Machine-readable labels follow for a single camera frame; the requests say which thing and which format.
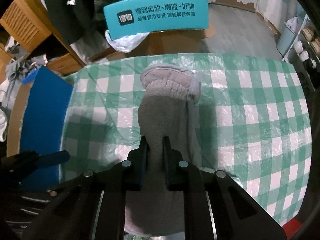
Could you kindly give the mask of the blue-edged cardboard box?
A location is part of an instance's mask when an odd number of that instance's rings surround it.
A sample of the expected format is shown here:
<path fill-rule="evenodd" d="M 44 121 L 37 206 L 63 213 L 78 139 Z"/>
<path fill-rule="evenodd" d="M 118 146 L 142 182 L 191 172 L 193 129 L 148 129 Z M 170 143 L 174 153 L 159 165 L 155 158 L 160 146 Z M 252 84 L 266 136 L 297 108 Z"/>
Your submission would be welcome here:
<path fill-rule="evenodd" d="M 47 67 L 26 77 L 18 89 L 8 123 L 7 155 L 58 152 L 73 87 Z"/>

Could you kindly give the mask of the grey shoe rack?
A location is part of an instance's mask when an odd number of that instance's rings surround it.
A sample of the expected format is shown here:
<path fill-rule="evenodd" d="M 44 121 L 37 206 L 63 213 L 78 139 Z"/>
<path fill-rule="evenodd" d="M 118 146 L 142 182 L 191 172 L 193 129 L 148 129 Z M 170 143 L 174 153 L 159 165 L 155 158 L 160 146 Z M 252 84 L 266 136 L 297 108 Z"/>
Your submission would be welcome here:
<path fill-rule="evenodd" d="M 296 21 L 297 31 L 283 61 L 294 66 L 301 82 L 313 92 L 319 89 L 319 30 L 308 15 Z"/>

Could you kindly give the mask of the white plastic bag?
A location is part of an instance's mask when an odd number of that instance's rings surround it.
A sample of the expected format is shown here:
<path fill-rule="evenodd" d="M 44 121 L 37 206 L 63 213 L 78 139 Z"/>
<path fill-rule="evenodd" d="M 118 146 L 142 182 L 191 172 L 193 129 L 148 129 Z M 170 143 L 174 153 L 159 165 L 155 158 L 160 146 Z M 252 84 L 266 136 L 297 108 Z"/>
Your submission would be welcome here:
<path fill-rule="evenodd" d="M 137 33 L 135 35 L 123 36 L 118 39 L 111 39 L 109 30 L 105 31 L 105 37 L 108 44 L 115 50 L 121 53 L 130 53 L 136 49 L 150 33 Z"/>

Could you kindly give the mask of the green checkered tablecloth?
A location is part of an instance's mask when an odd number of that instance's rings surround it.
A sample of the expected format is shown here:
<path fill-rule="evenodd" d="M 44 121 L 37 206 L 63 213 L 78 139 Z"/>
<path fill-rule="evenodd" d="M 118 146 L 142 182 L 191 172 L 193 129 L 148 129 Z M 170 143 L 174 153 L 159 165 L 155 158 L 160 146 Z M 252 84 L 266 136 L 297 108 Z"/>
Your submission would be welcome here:
<path fill-rule="evenodd" d="M 170 54 L 104 60 L 65 77 L 74 87 L 61 147 L 67 181 L 100 172 L 138 146 L 140 73 L 169 63 L 202 83 L 195 108 L 201 166 L 225 170 L 279 224 L 300 210 L 311 165 L 311 126 L 302 85 L 284 61 L 235 54 Z"/>

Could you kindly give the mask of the teal shoe box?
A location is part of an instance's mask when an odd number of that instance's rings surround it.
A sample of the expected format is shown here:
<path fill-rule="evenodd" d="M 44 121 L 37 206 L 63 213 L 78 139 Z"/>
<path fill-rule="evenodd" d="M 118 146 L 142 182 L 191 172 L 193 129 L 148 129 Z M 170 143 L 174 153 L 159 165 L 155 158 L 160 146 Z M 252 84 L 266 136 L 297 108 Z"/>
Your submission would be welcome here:
<path fill-rule="evenodd" d="M 122 0 L 104 7 L 110 37 L 209 27 L 207 0 Z"/>

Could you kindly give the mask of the red packet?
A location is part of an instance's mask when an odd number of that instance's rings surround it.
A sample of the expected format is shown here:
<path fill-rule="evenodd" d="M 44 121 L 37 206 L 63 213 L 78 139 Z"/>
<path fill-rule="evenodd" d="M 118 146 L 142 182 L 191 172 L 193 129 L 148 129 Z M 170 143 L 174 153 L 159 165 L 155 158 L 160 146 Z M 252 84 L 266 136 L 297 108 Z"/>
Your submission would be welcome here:
<path fill-rule="evenodd" d="M 302 223 L 295 218 L 292 218 L 286 224 L 284 224 L 282 228 L 285 231 L 286 239 L 291 239 L 294 236 L 294 234 L 300 229 L 301 226 Z"/>

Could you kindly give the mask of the orange wooden cabinet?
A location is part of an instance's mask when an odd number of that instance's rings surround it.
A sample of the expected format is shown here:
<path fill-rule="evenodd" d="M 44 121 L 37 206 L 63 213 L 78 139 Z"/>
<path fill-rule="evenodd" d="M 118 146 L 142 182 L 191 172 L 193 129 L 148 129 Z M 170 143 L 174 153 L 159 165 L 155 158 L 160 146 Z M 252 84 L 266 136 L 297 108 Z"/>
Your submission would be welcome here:
<path fill-rule="evenodd" d="M 46 64 L 50 70 L 68 75 L 85 66 L 51 24 L 40 0 L 13 0 L 1 16 L 1 26 L 26 50 L 26 57 L 47 42 L 48 38 L 53 37 L 58 41 L 66 52 Z"/>

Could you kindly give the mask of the grey-brown fuzzy sock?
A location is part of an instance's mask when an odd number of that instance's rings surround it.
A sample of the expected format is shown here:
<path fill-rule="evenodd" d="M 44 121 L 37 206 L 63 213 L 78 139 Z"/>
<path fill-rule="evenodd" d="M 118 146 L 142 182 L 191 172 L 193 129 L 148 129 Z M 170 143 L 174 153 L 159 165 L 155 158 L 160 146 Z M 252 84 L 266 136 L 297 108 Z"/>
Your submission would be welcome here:
<path fill-rule="evenodd" d="M 142 191 L 126 195 L 125 231 L 143 237 L 173 235 L 184 230 L 183 193 L 166 188 L 162 141 L 168 137 L 184 160 L 201 165 L 194 117 L 201 82 L 191 70 L 167 63 L 149 65 L 140 81 L 145 93 L 138 123 L 150 160 Z"/>

